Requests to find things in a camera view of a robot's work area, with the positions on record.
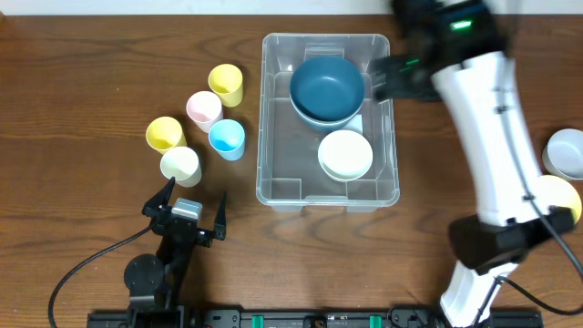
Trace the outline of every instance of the wood grain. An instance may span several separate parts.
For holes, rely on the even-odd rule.
[[[139,231],[140,209],[165,183],[144,140],[159,116],[181,121],[204,178],[176,197],[204,204],[204,225],[230,194],[228,238],[197,250],[183,288],[191,304],[246,309],[389,308],[436,304],[453,270],[452,220],[475,211],[455,128],[442,104],[395,102],[401,199],[373,214],[340,208],[276,213],[255,197],[261,41],[271,32],[382,33],[387,16],[8,17],[0,23],[0,326],[46,327],[56,283],[79,261]],[[583,17],[526,16],[515,50],[527,124],[540,155],[550,135],[583,128]],[[243,69],[245,98],[227,117],[248,133],[227,163],[184,113],[221,63]],[[579,191],[583,184],[575,183]],[[567,236],[583,256],[580,230]],[[57,298],[59,327],[95,309],[124,309],[128,261],[154,252],[152,234],[75,275]],[[583,302],[580,279],[554,242],[513,278],[551,304]],[[497,306],[532,306],[508,287]],[[582,318],[544,313],[547,327]]]

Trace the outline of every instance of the green light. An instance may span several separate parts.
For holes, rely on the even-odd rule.
[[[451,24],[452,30],[460,30],[460,29],[464,29],[464,28],[468,28],[472,25],[472,21],[471,20],[463,20],[463,21],[459,21],[459,22],[455,22]]]

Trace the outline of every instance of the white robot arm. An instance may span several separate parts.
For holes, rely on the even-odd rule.
[[[477,217],[487,225],[505,227],[537,219],[520,180],[524,174],[529,190],[535,190],[541,174],[528,137],[517,96],[514,63],[507,63],[501,52],[493,52],[466,60],[463,64],[444,68],[432,75],[437,92],[447,104],[454,119],[470,166],[477,196]],[[500,104],[504,97],[506,108]],[[510,126],[513,145],[505,137],[502,115]],[[515,147],[518,165],[509,147]],[[548,205],[535,198],[543,214]],[[499,286],[489,294],[494,278],[510,274],[518,264],[509,262],[480,275],[458,261],[449,288],[441,298],[441,307],[454,327],[474,323],[478,309],[489,300],[480,322],[489,317],[490,303]]]
[[[458,261],[440,300],[452,327],[476,326],[528,252],[571,231],[568,209],[537,197],[541,175],[517,95],[507,40],[481,0],[393,0],[409,54],[373,63],[375,96],[443,100],[476,189],[477,211],[454,221],[449,237]]]

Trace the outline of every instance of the pink cup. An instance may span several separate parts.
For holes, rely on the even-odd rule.
[[[210,128],[222,120],[220,98],[209,91],[197,92],[186,103],[186,113],[201,130],[209,133]]]

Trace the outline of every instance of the plastic cup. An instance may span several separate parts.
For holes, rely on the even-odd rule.
[[[234,65],[214,67],[209,74],[209,87],[226,107],[235,107],[243,100],[243,74]]]
[[[146,141],[160,154],[170,149],[186,146],[186,139],[180,123],[175,118],[156,118],[146,130]]]
[[[213,124],[222,120],[220,98],[209,91],[197,92],[186,103],[186,113],[201,130],[209,133]]]
[[[188,147],[169,150],[160,161],[160,170],[166,179],[174,177],[182,187],[194,187],[202,178],[199,156]]]
[[[209,143],[224,159],[240,159],[245,153],[245,130],[237,121],[220,120],[210,128]]]

